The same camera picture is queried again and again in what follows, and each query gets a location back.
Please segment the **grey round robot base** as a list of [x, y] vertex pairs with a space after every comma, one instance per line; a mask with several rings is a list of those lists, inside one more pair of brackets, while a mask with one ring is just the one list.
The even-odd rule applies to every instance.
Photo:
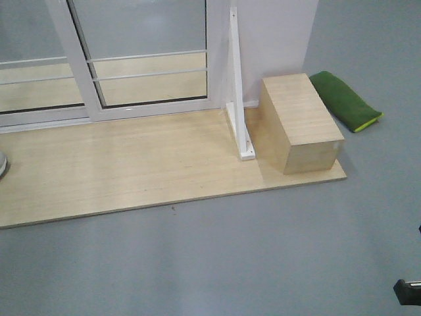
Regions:
[[9, 160], [7, 158], [7, 155], [0, 151], [0, 179], [2, 179], [9, 168]]

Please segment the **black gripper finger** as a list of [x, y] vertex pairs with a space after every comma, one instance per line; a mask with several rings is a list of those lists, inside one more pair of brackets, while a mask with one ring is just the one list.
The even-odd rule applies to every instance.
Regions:
[[394, 293], [401, 305], [421, 305], [420, 281], [399, 279], [393, 286]]

